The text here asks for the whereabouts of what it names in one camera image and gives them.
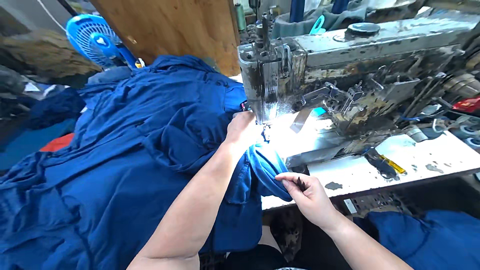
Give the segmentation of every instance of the gray cloth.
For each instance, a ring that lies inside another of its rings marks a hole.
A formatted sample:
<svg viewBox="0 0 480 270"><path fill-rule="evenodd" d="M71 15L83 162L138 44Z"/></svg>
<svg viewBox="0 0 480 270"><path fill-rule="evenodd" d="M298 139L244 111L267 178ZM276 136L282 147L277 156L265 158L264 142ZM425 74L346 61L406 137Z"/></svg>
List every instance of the gray cloth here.
<svg viewBox="0 0 480 270"><path fill-rule="evenodd" d="M341 14L331 13L332 7L333 4L308 11L303 15L303 21L299 23L289 22L290 13L278 16L274 22L272 38L307 35L321 15L325 17L322 28L327 31L340 29L345 19L363 22L367 14L368 0L351 1L348 3L347 10Z"/></svg>

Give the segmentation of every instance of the human hand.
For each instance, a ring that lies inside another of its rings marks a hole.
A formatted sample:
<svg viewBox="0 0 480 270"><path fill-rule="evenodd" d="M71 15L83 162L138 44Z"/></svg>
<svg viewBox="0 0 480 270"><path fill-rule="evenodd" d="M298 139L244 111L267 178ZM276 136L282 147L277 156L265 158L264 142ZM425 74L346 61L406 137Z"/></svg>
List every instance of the human hand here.
<svg viewBox="0 0 480 270"><path fill-rule="evenodd" d="M251 111L243 111L234 114L232 121L228 124L227 138L225 142L232 143L244 152L253 145L263 127L255 123L255 114Z"/></svg>
<svg viewBox="0 0 480 270"><path fill-rule="evenodd" d="M304 192L295 184L299 177L307 187ZM342 214L335 209L318 178L302 173L284 172L277 175L275 179L282 181L283 186L297 203L300 212L310 222L324 231L337 227Z"/></svg>

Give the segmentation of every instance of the blue garment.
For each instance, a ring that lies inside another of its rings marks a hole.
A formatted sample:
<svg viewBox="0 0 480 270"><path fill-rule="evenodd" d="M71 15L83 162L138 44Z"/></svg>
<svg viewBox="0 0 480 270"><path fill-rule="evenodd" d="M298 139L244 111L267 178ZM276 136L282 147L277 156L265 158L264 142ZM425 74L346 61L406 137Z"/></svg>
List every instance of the blue garment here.
<svg viewBox="0 0 480 270"><path fill-rule="evenodd" d="M465 213L428 211L423 219L370 212L380 243L415 270L480 269L480 220Z"/></svg>
<svg viewBox="0 0 480 270"><path fill-rule="evenodd" d="M225 139L242 84L192 56L160 56L120 82L79 91L71 144L27 156L0 178L0 269L125 269ZM260 196L291 200L268 145L238 162L202 251L254 247Z"/></svg>
<svg viewBox="0 0 480 270"><path fill-rule="evenodd" d="M26 127L42 129L61 123L66 119L77 119L85 102L73 88L67 88L51 97L40 100L30 109Z"/></svg>

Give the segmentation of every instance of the plywood panel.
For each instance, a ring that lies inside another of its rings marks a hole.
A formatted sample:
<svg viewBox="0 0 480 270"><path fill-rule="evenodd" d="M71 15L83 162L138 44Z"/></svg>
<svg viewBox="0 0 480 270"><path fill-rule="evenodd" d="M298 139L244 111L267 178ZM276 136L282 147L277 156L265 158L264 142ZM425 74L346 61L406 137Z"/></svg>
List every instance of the plywood panel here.
<svg viewBox="0 0 480 270"><path fill-rule="evenodd" d="M232 0L91 0L136 56L191 54L227 76L240 73Z"/></svg>

